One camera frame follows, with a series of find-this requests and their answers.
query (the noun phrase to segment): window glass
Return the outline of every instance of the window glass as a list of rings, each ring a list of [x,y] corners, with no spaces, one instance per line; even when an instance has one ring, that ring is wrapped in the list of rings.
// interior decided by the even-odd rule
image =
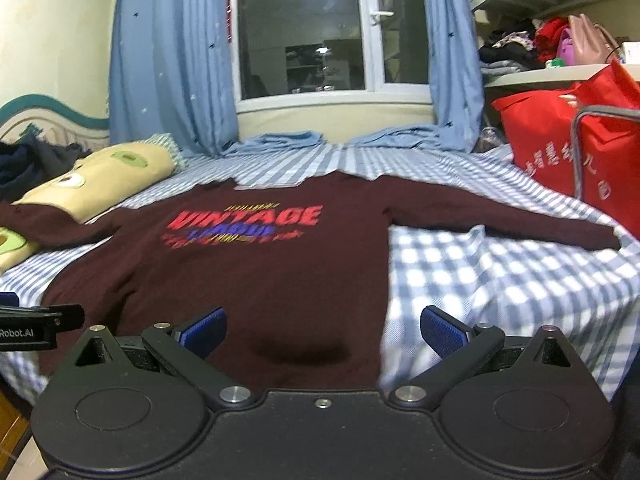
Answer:
[[[364,89],[358,0],[238,0],[243,99]]]
[[[424,0],[378,0],[387,83],[426,84],[429,54]]]

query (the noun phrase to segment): pink handbag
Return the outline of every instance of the pink handbag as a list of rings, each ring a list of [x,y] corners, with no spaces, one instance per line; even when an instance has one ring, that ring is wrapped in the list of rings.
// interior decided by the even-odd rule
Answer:
[[[575,65],[574,38],[571,37],[571,29],[568,27],[560,35],[560,44],[558,45],[556,57],[562,59],[566,66]]]
[[[603,64],[618,59],[616,43],[606,29],[594,25],[586,14],[569,16],[571,36],[574,40],[574,63],[578,65]]]

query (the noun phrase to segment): blue curtain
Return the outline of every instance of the blue curtain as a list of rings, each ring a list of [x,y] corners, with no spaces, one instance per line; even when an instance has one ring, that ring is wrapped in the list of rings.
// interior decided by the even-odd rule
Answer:
[[[469,0],[425,0],[425,10],[436,124],[388,128],[353,144],[470,152],[478,140],[484,94]]]
[[[110,73],[111,143],[170,132],[187,153],[238,138],[226,0],[118,0]]]

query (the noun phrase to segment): red shopping bag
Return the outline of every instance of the red shopping bag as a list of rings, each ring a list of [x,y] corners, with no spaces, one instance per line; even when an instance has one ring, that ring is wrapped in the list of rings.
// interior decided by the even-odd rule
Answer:
[[[640,108],[640,87],[617,60],[571,91],[533,91],[493,102],[513,147],[514,164],[546,187],[574,195],[571,122],[579,107]],[[587,116],[580,122],[582,199],[640,237],[640,123]]]

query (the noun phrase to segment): blue and white bedsheet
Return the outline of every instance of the blue and white bedsheet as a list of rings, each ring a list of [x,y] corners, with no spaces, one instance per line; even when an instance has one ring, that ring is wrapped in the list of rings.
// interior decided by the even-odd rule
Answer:
[[[137,208],[228,177],[244,186],[263,186],[298,183],[333,170],[459,186],[535,212],[613,224],[590,206],[550,191],[490,156],[332,144],[218,160],[194,158],[185,171],[122,205]],[[487,237],[482,226],[465,234],[392,227],[381,385],[390,386],[437,361],[418,326],[422,308],[434,304],[469,325],[491,322],[511,335],[531,335],[542,324],[559,326],[610,398],[640,345],[640,244],[622,227],[616,232],[622,238],[619,252],[590,253]],[[32,256],[0,277],[0,290],[16,292],[22,305],[38,305],[57,273],[96,245]],[[0,354],[0,373],[30,402],[47,383],[36,359],[28,352]]]

